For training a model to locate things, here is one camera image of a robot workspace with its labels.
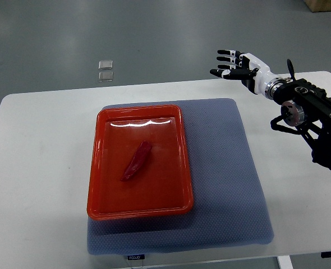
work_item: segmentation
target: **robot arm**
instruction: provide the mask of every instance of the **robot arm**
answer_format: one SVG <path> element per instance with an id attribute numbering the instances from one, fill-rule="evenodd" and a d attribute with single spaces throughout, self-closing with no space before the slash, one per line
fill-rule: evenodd
<path id="1" fill-rule="evenodd" d="M 281 115 L 270 122 L 273 130 L 301 135 L 311 147 L 311 157 L 331 170 L 331 98 L 324 89 L 320 89 L 304 79 L 296 80 L 291 61 L 288 59 L 290 78 L 281 78 L 271 73 L 270 68 L 250 53 L 237 50 L 219 50 L 219 69 L 210 73 L 228 80 L 241 80 L 254 94 L 263 94 L 281 105 Z M 294 128 L 278 124 L 280 121 Z M 321 128 L 314 124 L 320 121 Z M 309 134 L 313 131 L 317 138 Z"/>

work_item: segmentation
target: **gray floor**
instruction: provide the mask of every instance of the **gray floor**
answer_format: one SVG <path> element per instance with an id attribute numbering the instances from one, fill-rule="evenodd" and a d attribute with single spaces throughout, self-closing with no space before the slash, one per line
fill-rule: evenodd
<path id="1" fill-rule="evenodd" d="M 302 0 L 0 0 L 0 102 L 18 92 L 209 79 L 218 49 L 250 52 L 274 73 L 287 72 L 287 58 L 297 72 L 331 72 L 331 12 L 311 13 Z M 112 82 L 98 82 L 102 59 L 114 61 Z M 331 268 L 320 254 L 292 260 L 295 269 Z M 277 268 L 273 258 L 250 264 Z M 228 266 L 250 268 L 204 267 Z"/>

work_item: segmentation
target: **red tray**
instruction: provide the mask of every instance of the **red tray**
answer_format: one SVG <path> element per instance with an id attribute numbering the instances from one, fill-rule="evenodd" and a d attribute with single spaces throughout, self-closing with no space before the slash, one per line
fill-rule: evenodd
<path id="1" fill-rule="evenodd" d="M 142 141 L 152 149 L 128 181 Z M 184 214 L 193 206 L 182 113 L 176 105 L 104 109 L 97 116 L 87 213 L 93 220 Z"/>

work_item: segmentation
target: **red chili pepper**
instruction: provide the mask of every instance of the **red chili pepper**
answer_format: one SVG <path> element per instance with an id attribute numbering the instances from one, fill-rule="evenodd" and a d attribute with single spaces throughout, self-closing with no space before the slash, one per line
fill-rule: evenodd
<path id="1" fill-rule="evenodd" d="M 152 145 L 148 141 L 143 141 L 139 145 L 138 149 L 133 155 L 133 159 L 131 163 L 128 165 L 127 169 L 125 170 L 121 178 L 121 181 L 129 180 L 142 167 L 151 149 L 152 149 Z"/>

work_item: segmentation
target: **white table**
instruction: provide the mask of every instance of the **white table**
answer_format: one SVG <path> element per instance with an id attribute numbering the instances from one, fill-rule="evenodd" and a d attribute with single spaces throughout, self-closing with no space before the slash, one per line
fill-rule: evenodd
<path id="1" fill-rule="evenodd" d="M 331 96 L 331 74 L 299 73 Z M 331 171 L 300 137 L 270 129 L 280 107 L 237 81 L 171 82 L 6 96 L 0 106 L 0 268 L 119 268 L 123 256 L 86 250 L 97 113 L 111 104 L 232 98 L 263 187 L 268 245 L 149 254 L 144 266 L 331 251 Z"/>

